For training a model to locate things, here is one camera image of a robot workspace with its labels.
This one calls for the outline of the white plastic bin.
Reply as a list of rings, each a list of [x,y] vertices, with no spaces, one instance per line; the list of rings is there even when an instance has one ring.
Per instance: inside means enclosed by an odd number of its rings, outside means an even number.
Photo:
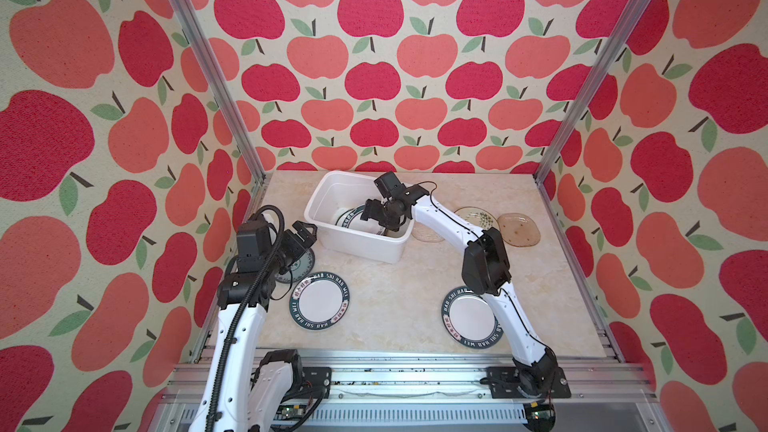
[[[406,221],[397,233],[380,236],[334,225],[342,210],[365,205],[367,199],[379,199],[374,178],[362,174],[332,171],[326,173],[313,191],[304,210],[304,220],[318,228],[321,244],[333,251],[394,264],[402,256],[413,223]]]

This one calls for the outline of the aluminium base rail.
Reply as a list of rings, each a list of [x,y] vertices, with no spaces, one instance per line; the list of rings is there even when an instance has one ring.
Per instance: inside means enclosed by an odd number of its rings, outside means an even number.
[[[481,384],[498,354],[303,349],[305,367],[331,370],[329,395],[305,431],[522,431],[522,400]],[[558,431],[668,431],[639,366],[613,357],[562,357],[568,398],[554,398]]]

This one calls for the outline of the white plate lettered dark rim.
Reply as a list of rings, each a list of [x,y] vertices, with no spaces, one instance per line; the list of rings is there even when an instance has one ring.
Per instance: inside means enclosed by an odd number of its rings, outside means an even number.
[[[464,347],[488,349],[503,337],[503,330],[489,305],[468,287],[452,289],[443,299],[444,328]]]

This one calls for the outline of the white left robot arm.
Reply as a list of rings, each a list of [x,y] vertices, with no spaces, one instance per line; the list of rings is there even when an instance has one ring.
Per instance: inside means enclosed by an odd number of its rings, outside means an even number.
[[[273,350],[254,364],[276,276],[299,261],[317,240],[317,227],[296,221],[287,230],[263,213],[237,231],[236,270],[217,292],[216,345],[191,431],[269,431],[278,407],[304,382],[295,349]]]

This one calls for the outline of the left aluminium frame post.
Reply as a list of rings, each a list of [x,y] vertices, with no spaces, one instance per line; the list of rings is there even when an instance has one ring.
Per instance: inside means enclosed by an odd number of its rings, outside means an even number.
[[[244,157],[246,165],[254,177],[255,183],[260,187],[265,187],[267,175],[250,140],[249,132],[247,131],[236,101],[229,91],[216,54],[209,43],[208,37],[200,26],[192,1],[169,0],[169,2],[176,13],[183,32],[189,40],[201,71],[209,84],[211,93],[219,105],[225,122],[227,123],[230,132],[233,134],[234,141]]]

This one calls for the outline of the blue floral green plate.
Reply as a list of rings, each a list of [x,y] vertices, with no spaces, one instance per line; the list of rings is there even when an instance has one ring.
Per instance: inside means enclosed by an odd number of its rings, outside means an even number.
[[[303,280],[312,272],[315,266],[315,259],[314,251],[312,249],[307,250],[289,268],[281,269],[276,276],[276,281],[283,284],[294,284]]]

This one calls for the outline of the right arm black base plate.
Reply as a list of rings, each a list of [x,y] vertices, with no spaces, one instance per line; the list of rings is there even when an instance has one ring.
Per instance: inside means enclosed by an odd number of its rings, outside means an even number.
[[[494,399],[537,401],[572,397],[569,382],[560,367],[544,377],[535,377],[532,372],[520,372],[514,367],[488,367],[479,382],[489,388]]]

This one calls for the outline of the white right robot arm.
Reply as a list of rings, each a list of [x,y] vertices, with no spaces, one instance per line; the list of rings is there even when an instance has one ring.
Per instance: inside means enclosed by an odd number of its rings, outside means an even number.
[[[421,184],[407,186],[392,172],[374,184],[382,198],[366,201],[362,219],[374,220],[389,231],[398,231],[408,220],[421,223],[462,253],[462,280],[490,307],[508,339],[521,393],[530,398],[548,396],[557,381],[557,356],[534,331],[517,298],[501,232],[469,223],[444,208]]]

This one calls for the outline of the clear glass plate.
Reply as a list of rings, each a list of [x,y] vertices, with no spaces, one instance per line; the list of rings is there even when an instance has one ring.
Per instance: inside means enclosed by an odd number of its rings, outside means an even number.
[[[440,243],[444,240],[441,235],[420,222],[414,223],[412,237],[424,243]]]

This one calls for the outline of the white plate dark green rim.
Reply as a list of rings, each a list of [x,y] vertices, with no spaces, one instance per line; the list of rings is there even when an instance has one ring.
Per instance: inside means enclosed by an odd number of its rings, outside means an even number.
[[[334,225],[341,228],[346,228],[358,232],[384,235],[385,229],[379,225],[375,220],[364,221],[362,214],[365,210],[364,205],[360,205],[347,210],[342,210],[335,220]]]

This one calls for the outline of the aluminium frame post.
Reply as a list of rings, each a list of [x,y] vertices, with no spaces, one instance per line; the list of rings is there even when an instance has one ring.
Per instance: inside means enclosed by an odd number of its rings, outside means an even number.
[[[561,156],[562,149],[575,130],[580,117],[586,112],[589,103],[610,72],[612,64],[624,51],[631,33],[650,3],[651,0],[628,0],[613,31],[606,39],[606,44],[597,55],[597,60],[587,75],[576,100],[568,107],[561,126],[539,163],[534,181],[540,189],[543,188],[544,181],[556,160]]]
[[[200,26],[192,1],[169,0],[169,2],[176,13],[183,32],[189,40],[201,71],[209,84],[211,93],[219,105],[225,122],[227,123],[230,132],[233,134],[234,141],[244,157],[246,165],[254,177],[255,183],[260,187],[265,187],[267,175],[250,140],[249,132],[247,131],[236,101],[229,91],[216,54],[209,43],[208,37]]]

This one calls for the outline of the cream plate with plant drawing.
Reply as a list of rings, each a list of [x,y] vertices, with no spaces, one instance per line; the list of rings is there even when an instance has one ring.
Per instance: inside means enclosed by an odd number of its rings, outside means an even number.
[[[498,220],[488,211],[473,206],[460,207],[454,213],[467,222],[483,229],[499,228]]]

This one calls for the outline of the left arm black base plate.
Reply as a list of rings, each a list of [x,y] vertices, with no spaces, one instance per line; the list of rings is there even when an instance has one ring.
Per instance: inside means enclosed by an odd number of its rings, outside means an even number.
[[[332,369],[330,367],[304,367],[295,398],[327,399],[330,394]]]

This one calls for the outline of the beige speckled plate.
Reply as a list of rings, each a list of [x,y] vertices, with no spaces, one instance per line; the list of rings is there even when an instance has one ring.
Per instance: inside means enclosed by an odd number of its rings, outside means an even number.
[[[532,247],[541,240],[535,221],[522,213],[505,213],[497,218],[502,239],[514,247]]]

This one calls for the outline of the right aluminium frame post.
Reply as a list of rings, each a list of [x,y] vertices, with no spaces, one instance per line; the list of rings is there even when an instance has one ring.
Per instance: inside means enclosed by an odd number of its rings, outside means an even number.
[[[650,3],[651,0],[628,0],[613,31],[606,39],[606,44],[597,55],[597,60],[587,75],[576,100],[568,107],[561,126],[539,163],[534,181],[540,189],[543,188],[544,181],[556,160],[561,156],[562,149],[575,130],[580,117],[586,112],[589,103],[610,72],[612,64],[624,51],[631,33]]]

